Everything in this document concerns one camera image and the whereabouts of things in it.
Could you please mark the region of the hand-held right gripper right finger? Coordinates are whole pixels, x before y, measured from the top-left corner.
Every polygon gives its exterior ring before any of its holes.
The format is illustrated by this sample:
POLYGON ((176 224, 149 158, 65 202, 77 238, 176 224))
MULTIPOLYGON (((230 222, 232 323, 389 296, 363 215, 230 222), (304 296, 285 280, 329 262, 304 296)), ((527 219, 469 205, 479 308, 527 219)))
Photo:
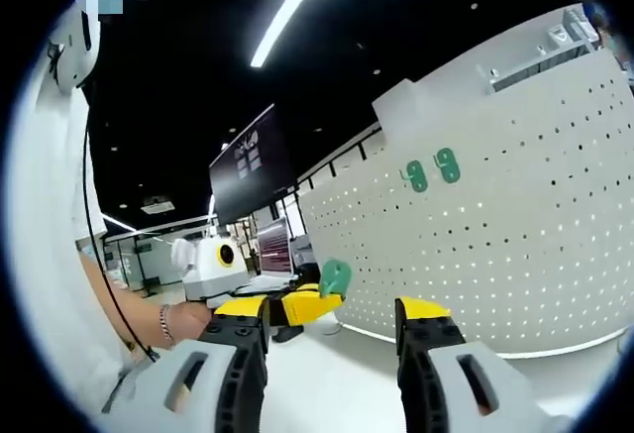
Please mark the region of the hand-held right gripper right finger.
POLYGON ((482 342, 467 341, 447 308, 402 296, 394 309, 408 432, 545 430, 528 379, 482 342))

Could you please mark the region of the person's left hand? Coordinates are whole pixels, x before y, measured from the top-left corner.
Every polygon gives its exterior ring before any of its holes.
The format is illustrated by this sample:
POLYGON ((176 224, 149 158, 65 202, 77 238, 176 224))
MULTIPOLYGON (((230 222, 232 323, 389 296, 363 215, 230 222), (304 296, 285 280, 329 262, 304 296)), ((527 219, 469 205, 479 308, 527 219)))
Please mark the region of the person's left hand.
POLYGON ((184 301, 170 305, 164 314, 167 331, 174 344, 196 340, 212 318, 212 311, 203 302, 184 301))

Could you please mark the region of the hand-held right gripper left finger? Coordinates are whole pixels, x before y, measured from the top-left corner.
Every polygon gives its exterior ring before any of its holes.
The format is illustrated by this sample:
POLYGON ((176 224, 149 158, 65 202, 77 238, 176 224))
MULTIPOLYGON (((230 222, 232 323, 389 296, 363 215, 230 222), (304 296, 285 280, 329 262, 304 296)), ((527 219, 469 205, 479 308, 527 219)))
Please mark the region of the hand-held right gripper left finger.
POLYGON ((268 352, 264 296, 216 309, 197 340, 186 340, 121 386, 100 432, 258 432, 268 352))

